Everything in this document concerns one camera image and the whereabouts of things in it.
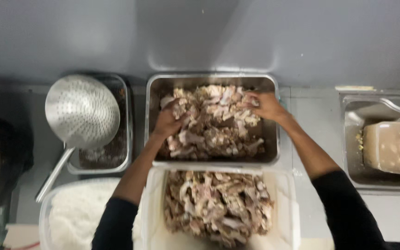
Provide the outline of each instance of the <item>gray countertop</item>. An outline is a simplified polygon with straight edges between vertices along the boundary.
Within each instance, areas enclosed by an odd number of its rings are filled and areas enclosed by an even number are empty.
[[[14,124],[30,124],[35,138],[34,166],[21,177],[13,192],[10,215],[12,223],[38,223],[41,205],[35,203],[35,194],[63,151],[63,144],[50,130],[44,114],[44,101],[48,88],[47,86],[0,88],[0,116]],[[133,87],[132,92],[135,129],[133,155],[136,157],[144,141],[145,88]],[[283,87],[281,99],[304,130],[338,164],[342,164],[342,126],[338,93],[333,89]],[[21,111],[19,108],[10,108],[14,107],[14,102],[21,104],[23,107]],[[330,238],[331,234],[325,222],[325,212],[319,197],[283,130],[281,130],[281,157],[276,167],[292,171],[294,175],[297,201],[300,206],[302,237]],[[93,176],[76,176],[64,169],[55,186],[86,178]],[[387,241],[400,241],[400,196],[363,195],[363,198],[375,216],[384,238]]]

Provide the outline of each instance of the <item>stainless steel tray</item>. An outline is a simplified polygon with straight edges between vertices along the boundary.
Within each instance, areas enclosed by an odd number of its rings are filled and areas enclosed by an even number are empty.
[[[174,88],[195,89],[209,84],[236,85],[246,89],[275,92],[279,99],[279,86],[274,77],[265,74],[245,73],[211,73],[211,74],[158,74],[149,79],[146,89],[146,123],[144,141],[155,128],[157,116],[160,112],[160,99],[172,93]],[[270,120],[262,120],[262,133],[265,139],[265,153],[254,158],[226,159],[222,161],[207,160],[208,165],[259,167],[272,165],[280,157],[279,125]],[[154,165],[190,164],[204,165],[205,161],[167,160],[160,156],[154,160]]]
[[[109,169],[83,169],[79,167],[79,153],[76,150],[71,156],[68,162],[68,170],[72,174],[103,174],[103,173],[118,173],[124,171],[131,162],[132,159],[132,139],[133,139],[133,127],[132,127],[132,107],[131,107],[131,95],[130,89],[127,87],[122,77],[117,74],[101,73],[101,74],[90,74],[90,76],[96,78],[109,89],[123,87],[125,89],[125,119],[126,119],[126,157],[124,161],[115,168]]]

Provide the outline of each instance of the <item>cooked chicken meat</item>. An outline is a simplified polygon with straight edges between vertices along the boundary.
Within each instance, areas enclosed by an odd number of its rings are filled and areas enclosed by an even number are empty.
[[[252,100],[242,87],[209,85],[187,91],[175,88],[160,100],[161,108],[179,98],[174,116],[189,111],[179,134],[167,139],[166,152],[173,158],[207,159],[210,157],[253,157],[264,152],[264,140],[250,136],[260,117],[243,106]]]
[[[245,244],[272,227],[274,202],[260,176],[171,171],[164,197],[171,232],[184,231],[227,248]]]

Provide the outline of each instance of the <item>plastic container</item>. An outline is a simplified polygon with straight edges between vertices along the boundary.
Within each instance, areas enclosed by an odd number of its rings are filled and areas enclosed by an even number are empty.
[[[380,122],[364,128],[364,164],[400,174],[400,122]]]
[[[62,250],[55,246],[52,242],[50,226],[49,226],[49,214],[52,209],[52,199],[61,190],[68,188],[73,188],[82,185],[90,185],[93,183],[115,183],[118,184],[120,178],[97,178],[84,181],[75,181],[52,190],[45,198],[41,205],[40,211],[40,221],[39,221],[39,234],[40,234],[40,244],[42,250]]]
[[[164,223],[163,202],[166,178],[174,167],[153,167],[147,176],[146,194],[141,217],[143,250],[221,250],[217,242],[194,238],[192,235],[171,233]],[[249,173],[263,175],[263,180],[275,205],[272,213],[273,228],[265,236],[254,234],[246,250],[296,250],[300,245],[299,205],[296,202],[294,179],[291,173],[272,167],[254,170],[248,168],[195,166],[195,171]]]

